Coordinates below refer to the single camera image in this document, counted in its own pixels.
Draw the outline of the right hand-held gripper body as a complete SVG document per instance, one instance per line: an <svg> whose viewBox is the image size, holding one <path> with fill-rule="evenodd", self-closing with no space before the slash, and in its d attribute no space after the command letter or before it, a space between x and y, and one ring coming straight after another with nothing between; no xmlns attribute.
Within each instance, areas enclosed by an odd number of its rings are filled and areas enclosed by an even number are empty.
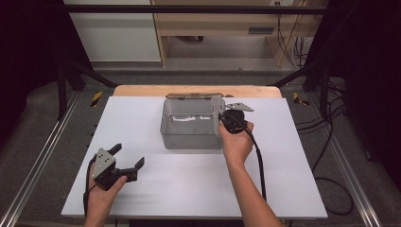
<svg viewBox="0 0 401 227"><path fill-rule="evenodd" d="M252 112L253 108L248 105L237 102L226 105L226 110L223 112L225 122L223 123L225 129L229 133L240 133L247 127L245 120L245 112Z"/></svg>

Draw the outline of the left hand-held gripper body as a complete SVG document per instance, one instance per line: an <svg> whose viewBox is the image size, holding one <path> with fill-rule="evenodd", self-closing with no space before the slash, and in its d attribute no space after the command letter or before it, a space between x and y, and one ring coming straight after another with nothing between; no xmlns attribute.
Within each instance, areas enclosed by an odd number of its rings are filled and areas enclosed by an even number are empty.
<svg viewBox="0 0 401 227"><path fill-rule="evenodd" d="M109 190L122 176L127 177L127 183L137 180L138 165L132 168L119 169L115 167L116 159L104 148L96 154L92 178L103 190Z"/></svg>

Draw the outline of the transparent grey plastic box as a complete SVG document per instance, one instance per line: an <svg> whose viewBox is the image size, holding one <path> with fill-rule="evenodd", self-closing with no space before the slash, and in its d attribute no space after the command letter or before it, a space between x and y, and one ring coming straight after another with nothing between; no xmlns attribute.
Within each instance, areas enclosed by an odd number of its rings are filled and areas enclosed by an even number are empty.
<svg viewBox="0 0 401 227"><path fill-rule="evenodd" d="M220 149L211 99L166 99L160 133L168 149Z"/></svg>

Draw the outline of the person's right hand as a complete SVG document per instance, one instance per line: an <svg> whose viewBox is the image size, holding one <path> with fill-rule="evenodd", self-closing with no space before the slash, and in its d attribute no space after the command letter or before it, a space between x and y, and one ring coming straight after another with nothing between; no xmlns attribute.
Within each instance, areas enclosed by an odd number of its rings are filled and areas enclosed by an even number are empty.
<svg viewBox="0 0 401 227"><path fill-rule="evenodd" d="M245 131L237 134L229 133L222 123L218 125L222 139L223 153L226 161L233 166L243 166L253 150L253 140Z"/></svg>

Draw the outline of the person's left hand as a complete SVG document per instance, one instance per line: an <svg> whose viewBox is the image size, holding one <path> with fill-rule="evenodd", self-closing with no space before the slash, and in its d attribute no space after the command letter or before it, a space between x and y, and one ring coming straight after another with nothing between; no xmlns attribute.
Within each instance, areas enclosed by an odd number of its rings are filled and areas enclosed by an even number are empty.
<svg viewBox="0 0 401 227"><path fill-rule="evenodd" d="M92 178L93 169L94 166L91 166L89 176L87 177L89 186L88 205L94 208L111 206L115 197L123 188L128 178L126 176L122 176L113 184L110 189L103 190L96 184L96 181Z"/></svg>

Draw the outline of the transparent grey box lid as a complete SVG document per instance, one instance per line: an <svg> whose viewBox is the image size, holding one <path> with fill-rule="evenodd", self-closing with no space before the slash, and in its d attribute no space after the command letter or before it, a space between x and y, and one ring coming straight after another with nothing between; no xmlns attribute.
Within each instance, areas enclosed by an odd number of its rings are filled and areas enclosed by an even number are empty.
<svg viewBox="0 0 401 227"><path fill-rule="evenodd" d="M223 97L222 93L170 93L166 95L167 99L211 99L214 96Z"/></svg>

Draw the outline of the white table board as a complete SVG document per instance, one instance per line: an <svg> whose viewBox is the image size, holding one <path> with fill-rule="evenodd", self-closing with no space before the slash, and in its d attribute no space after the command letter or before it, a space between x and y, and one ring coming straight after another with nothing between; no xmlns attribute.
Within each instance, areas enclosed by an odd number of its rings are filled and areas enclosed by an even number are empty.
<svg viewBox="0 0 401 227"><path fill-rule="evenodd" d="M145 158L138 179L118 193L116 218L240 218L221 150L167 149L160 133L161 97L112 96L85 158L121 144L116 165L128 168ZM283 98L246 98L246 113L260 150L246 168L279 218L326 218L319 190Z"/></svg>

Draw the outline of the wooden table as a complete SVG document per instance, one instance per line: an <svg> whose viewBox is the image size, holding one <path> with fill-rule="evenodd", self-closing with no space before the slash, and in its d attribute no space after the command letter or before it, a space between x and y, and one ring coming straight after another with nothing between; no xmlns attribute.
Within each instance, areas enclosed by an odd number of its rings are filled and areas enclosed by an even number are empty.
<svg viewBox="0 0 401 227"><path fill-rule="evenodd" d="M234 97L282 97L277 87L255 85L119 85L115 88L113 96L166 96L171 93L221 93Z"/></svg>

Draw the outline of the wooden desk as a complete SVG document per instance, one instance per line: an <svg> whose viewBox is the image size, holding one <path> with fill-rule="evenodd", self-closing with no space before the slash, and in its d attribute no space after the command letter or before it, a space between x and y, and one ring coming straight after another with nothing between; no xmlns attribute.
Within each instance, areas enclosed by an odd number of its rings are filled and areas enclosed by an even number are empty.
<svg viewBox="0 0 401 227"><path fill-rule="evenodd" d="M325 7L329 0L149 0L157 5L241 7ZM313 37L320 15L156 13L154 15L162 58L165 41L173 36L261 36L267 41L275 64L288 60L295 38Z"/></svg>

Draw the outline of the white cabinet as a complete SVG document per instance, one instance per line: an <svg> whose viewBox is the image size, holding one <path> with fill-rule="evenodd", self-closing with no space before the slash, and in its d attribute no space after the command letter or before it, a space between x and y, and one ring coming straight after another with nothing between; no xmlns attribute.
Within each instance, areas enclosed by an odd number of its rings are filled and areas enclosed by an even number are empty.
<svg viewBox="0 0 401 227"><path fill-rule="evenodd" d="M151 13L71 13L92 62L160 61Z"/></svg>

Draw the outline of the dark curtain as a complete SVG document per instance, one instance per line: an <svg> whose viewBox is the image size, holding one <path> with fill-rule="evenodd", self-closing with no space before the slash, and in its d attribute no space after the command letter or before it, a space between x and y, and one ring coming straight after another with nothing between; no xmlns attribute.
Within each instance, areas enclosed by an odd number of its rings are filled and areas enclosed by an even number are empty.
<svg viewBox="0 0 401 227"><path fill-rule="evenodd" d="M328 0L308 58L325 56L369 151L401 187L401 0Z"/></svg>
<svg viewBox="0 0 401 227"><path fill-rule="evenodd" d="M64 0L0 0L0 146L9 139L28 94L56 80L53 35L62 55L87 68L92 65L70 17L44 5Z"/></svg>

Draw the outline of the metal floor rail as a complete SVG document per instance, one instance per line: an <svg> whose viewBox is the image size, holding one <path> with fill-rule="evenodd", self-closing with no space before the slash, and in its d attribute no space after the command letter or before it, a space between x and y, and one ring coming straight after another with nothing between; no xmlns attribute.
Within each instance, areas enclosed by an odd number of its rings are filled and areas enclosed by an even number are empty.
<svg viewBox="0 0 401 227"><path fill-rule="evenodd" d="M370 203L364 188L357 178L355 171L348 162L345 153L335 135L333 135L330 139L330 145L332 146L334 159L338 164L341 175L350 191L364 225L366 227L382 227L375 209Z"/></svg>
<svg viewBox="0 0 401 227"><path fill-rule="evenodd" d="M65 126L75 110L78 99L80 97L80 92L73 92L70 99L67 102L67 108L61 119L56 121L52 132L47 137L44 146L42 147L38 157L36 158L32 168L28 172L22 186L18 190L16 196L14 197L11 205L5 214L0 218L0 227L14 227L18 218L20 217L26 203L37 183L39 181L42 172L49 160L55 146L61 138Z"/></svg>

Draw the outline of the black frame stand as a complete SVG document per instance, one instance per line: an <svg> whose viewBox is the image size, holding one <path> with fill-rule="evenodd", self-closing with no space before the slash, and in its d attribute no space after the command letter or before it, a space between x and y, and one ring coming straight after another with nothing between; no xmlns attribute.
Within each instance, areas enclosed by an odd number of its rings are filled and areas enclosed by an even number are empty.
<svg viewBox="0 0 401 227"><path fill-rule="evenodd" d="M306 92L315 91L320 86L320 106L319 111L324 119L328 118L328 82L329 66L324 62L313 61L303 68L291 73L289 76L271 84L273 87L280 88L300 76L306 76L303 88Z"/></svg>
<svg viewBox="0 0 401 227"><path fill-rule="evenodd" d="M117 83L102 77L93 69L85 67L76 61L61 63L56 70L56 75L59 92L59 120L61 120L67 113L66 82L69 82L75 91L82 91L85 88L86 83L83 81L81 76L86 75L107 87L116 88L118 86Z"/></svg>

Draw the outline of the black horizontal frame bar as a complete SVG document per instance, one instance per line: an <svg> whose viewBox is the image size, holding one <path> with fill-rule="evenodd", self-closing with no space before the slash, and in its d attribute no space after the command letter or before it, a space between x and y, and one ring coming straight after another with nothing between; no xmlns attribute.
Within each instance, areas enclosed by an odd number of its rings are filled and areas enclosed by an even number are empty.
<svg viewBox="0 0 401 227"><path fill-rule="evenodd" d="M325 7L241 7L241 6L183 6L183 5L63 5L68 12L82 13L215 13L215 14L325 14Z"/></svg>

